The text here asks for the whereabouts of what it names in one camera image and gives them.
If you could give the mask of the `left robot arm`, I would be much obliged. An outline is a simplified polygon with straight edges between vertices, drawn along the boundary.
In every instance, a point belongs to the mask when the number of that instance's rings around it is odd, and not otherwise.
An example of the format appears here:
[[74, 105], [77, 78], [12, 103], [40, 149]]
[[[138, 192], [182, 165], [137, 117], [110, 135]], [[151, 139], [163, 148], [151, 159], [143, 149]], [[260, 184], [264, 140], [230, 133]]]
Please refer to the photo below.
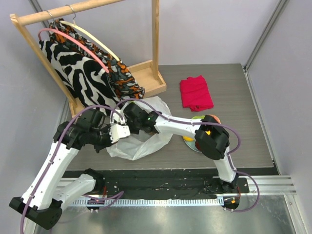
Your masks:
[[57, 185], [70, 162], [86, 144], [96, 152], [117, 142], [118, 125], [101, 125], [104, 115], [97, 109], [85, 109], [71, 121], [58, 126], [49, 154], [35, 180], [22, 196], [11, 199], [9, 206], [22, 215], [50, 230], [59, 221], [63, 211], [78, 197], [91, 192], [100, 194], [105, 186], [103, 176], [93, 169], [85, 170], [76, 180], [57, 191]]

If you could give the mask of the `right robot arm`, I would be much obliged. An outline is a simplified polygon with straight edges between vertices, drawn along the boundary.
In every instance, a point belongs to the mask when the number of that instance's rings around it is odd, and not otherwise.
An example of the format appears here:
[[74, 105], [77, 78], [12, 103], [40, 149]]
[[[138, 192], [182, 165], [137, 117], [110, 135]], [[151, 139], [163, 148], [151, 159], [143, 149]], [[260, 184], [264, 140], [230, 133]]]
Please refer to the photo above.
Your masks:
[[212, 116], [206, 115], [203, 119], [173, 117], [155, 110], [147, 112], [134, 102], [124, 107], [123, 114], [131, 133], [145, 131], [194, 139], [202, 154], [214, 161], [221, 189], [230, 193], [237, 188], [239, 175], [230, 158], [230, 135]]

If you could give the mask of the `dark red fake apple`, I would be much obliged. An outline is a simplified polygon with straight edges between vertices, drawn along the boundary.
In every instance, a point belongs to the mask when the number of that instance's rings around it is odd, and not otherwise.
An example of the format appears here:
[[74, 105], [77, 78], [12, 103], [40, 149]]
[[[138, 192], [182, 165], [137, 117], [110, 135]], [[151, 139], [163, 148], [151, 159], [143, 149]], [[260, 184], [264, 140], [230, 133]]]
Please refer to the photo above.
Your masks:
[[195, 143], [195, 147], [196, 147], [199, 151], [201, 151], [201, 149], [200, 149], [200, 146], [199, 146], [199, 143], [198, 143], [198, 142], [196, 142], [196, 143]]

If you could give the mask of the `white plastic bag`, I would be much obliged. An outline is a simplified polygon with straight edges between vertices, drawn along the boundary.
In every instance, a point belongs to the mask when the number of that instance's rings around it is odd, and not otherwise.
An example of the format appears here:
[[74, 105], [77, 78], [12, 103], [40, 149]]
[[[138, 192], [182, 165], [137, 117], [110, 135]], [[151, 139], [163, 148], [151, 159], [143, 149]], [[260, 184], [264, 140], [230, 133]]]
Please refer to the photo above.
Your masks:
[[[163, 114], [171, 115], [168, 105], [158, 96], [143, 99], [146, 103], [153, 106], [157, 111]], [[147, 112], [152, 109], [142, 102], [134, 101]], [[106, 148], [110, 157], [120, 157], [127, 160], [138, 160], [167, 145], [173, 134], [148, 134], [143, 130], [139, 134], [131, 134], [128, 138], [121, 139], [111, 147]]]

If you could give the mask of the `fake watermelon slice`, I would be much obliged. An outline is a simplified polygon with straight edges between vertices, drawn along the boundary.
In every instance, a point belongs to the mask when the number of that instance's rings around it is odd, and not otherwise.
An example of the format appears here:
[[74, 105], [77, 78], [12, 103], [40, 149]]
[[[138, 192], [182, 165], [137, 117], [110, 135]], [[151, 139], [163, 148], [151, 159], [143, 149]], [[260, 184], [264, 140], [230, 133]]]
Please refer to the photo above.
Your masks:
[[215, 115], [211, 115], [211, 116], [217, 121], [217, 123], [221, 124], [221, 121], [217, 116]]

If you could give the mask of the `green fake fruit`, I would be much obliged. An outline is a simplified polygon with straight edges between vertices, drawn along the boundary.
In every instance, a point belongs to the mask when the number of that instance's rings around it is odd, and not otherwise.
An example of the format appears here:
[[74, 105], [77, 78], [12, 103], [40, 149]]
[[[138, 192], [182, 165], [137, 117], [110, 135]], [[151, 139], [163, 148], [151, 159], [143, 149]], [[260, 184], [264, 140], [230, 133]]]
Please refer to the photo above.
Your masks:
[[194, 116], [194, 117], [192, 117], [192, 119], [203, 119], [205, 117], [205, 115], [203, 115], [203, 116]]

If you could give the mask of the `yellow fake orange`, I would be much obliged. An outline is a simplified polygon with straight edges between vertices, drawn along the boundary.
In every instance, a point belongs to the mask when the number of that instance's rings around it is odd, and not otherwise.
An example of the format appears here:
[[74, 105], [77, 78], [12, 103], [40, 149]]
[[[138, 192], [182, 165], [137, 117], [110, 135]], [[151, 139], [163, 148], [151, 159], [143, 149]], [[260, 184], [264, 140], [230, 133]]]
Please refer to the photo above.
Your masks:
[[183, 139], [187, 142], [191, 142], [191, 141], [194, 141], [193, 138], [190, 138], [190, 137], [187, 137], [187, 136], [183, 136]]

